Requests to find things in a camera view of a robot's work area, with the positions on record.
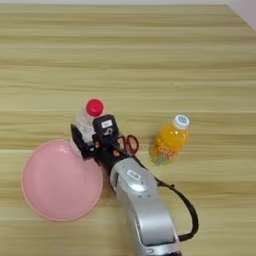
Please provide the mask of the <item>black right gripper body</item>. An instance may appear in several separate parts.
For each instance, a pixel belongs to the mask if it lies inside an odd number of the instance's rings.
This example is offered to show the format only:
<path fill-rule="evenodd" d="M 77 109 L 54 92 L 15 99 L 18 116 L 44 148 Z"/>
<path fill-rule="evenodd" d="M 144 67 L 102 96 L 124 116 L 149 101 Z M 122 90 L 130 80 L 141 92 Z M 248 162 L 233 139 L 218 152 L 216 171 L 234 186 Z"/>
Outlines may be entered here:
<path fill-rule="evenodd" d="M 134 156 L 134 136 L 117 135 L 93 136 L 94 155 L 96 163 L 108 174 L 119 161 Z"/>

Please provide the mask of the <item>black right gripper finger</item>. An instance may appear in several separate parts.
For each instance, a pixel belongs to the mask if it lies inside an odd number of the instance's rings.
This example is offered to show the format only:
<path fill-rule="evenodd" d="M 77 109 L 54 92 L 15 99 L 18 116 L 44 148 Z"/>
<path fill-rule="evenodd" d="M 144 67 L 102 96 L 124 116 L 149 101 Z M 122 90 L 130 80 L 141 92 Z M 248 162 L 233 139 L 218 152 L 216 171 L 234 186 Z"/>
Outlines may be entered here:
<path fill-rule="evenodd" d="M 70 125 L 71 128 L 71 145 L 74 151 L 80 155 L 84 160 L 90 159 L 94 155 L 94 144 L 92 141 L 85 142 L 82 133 L 74 125 Z"/>

